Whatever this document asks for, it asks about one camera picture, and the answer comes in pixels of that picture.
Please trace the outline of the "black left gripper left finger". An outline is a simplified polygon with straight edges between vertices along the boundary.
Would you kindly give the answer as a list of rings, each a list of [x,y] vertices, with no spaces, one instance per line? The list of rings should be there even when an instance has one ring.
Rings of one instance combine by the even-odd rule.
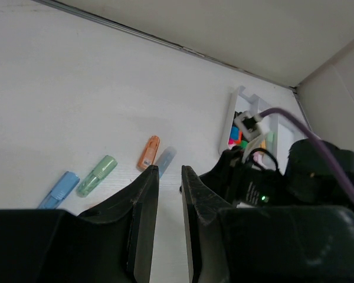
[[[150,166],[131,184],[78,218],[93,228],[83,262],[86,282],[149,282],[159,197],[159,169]]]

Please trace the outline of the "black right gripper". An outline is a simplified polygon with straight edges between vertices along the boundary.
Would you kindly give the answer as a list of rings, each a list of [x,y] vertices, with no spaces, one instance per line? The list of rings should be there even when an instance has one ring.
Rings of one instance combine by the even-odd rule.
[[[284,177],[278,169],[263,169],[249,157],[242,160],[244,149],[224,150],[216,165],[200,175],[201,181],[232,205],[277,206],[286,203]]]

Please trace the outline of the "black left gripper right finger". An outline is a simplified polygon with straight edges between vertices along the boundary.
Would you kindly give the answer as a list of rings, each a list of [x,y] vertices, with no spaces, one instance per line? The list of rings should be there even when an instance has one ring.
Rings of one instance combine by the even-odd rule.
[[[189,282],[230,282],[219,211],[230,207],[190,166],[182,166],[182,203]]]

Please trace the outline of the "black highlighter green cap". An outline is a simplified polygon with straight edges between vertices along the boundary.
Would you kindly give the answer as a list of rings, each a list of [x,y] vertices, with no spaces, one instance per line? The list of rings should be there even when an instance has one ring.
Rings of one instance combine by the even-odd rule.
[[[245,148],[247,147],[247,145],[248,145],[248,142],[245,141],[245,140],[242,140],[242,141],[240,142],[240,148],[242,148],[243,150],[245,150]]]

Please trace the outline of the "pastel green long marker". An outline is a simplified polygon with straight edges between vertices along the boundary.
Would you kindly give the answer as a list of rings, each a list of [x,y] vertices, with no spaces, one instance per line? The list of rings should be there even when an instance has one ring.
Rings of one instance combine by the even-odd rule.
[[[273,131],[269,131],[268,135],[265,139],[265,145],[266,145],[266,149],[274,154],[275,153],[275,146],[274,146],[274,132]]]

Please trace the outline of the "black highlighter blue cap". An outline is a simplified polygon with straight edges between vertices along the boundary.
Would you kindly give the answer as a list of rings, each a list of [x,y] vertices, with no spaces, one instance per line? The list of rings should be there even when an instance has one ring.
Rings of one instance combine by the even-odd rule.
[[[230,139],[238,140],[239,131],[240,131],[240,129],[238,127],[232,126],[231,127],[231,132],[230,132]]]

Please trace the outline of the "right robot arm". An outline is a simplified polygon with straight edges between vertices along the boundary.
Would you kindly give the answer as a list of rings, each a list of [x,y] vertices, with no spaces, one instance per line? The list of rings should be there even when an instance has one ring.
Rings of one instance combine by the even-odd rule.
[[[244,152],[240,146],[223,151],[214,168],[200,176],[204,185],[228,203],[258,207],[339,205],[354,210],[308,139],[291,145],[284,173],[268,150],[258,147],[246,159]]]

